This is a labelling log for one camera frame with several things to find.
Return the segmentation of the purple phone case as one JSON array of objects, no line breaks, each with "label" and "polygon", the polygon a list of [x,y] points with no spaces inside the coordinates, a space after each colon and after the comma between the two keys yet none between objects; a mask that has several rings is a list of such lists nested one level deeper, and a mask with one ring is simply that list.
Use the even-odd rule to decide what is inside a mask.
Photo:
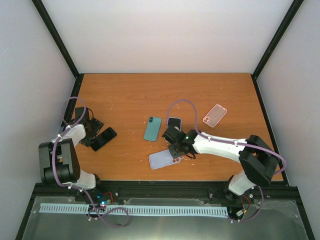
[{"label": "purple phone case", "polygon": [[181,158],[173,158],[168,149],[150,154],[148,160],[152,170],[168,167],[181,162]]}]

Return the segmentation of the teal green phone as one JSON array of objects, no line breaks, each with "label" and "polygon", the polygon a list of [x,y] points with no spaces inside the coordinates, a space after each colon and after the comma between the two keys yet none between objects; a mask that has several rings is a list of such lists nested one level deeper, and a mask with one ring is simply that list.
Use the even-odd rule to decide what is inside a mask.
[{"label": "teal green phone", "polygon": [[155,142],[159,135],[161,123],[162,123],[161,118],[151,116],[148,119],[143,139],[146,141]]}]

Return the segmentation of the pink phone case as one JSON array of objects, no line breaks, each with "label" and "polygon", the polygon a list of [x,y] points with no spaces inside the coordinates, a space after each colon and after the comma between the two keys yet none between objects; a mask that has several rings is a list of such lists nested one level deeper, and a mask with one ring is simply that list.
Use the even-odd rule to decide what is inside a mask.
[{"label": "pink phone case", "polygon": [[216,104],[202,119],[209,127],[214,128],[226,115],[227,109],[220,104]]}]

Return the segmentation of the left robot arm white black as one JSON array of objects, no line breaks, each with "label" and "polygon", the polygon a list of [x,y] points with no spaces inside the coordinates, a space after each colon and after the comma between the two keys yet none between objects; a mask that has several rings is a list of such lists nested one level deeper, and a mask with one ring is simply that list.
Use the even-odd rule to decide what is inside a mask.
[{"label": "left robot arm white black", "polygon": [[103,123],[94,118],[90,108],[77,107],[75,118],[55,139],[38,146],[40,178],[45,185],[57,185],[79,191],[86,190],[92,201],[103,198],[104,188],[94,173],[81,170],[75,147],[82,144],[90,147],[103,127]]}]

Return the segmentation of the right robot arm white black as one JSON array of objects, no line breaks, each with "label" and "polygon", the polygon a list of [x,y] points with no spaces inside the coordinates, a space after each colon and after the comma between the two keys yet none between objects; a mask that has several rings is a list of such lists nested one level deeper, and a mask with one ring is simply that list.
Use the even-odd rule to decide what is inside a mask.
[{"label": "right robot arm white black", "polygon": [[278,157],[258,136],[232,139],[213,136],[195,129],[188,133],[169,126],[162,134],[169,143],[168,150],[174,159],[186,156],[195,159],[196,155],[213,155],[232,160],[242,167],[241,172],[233,175],[224,188],[225,198],[237,199],[254,187],[268,187],[279,164]]}]

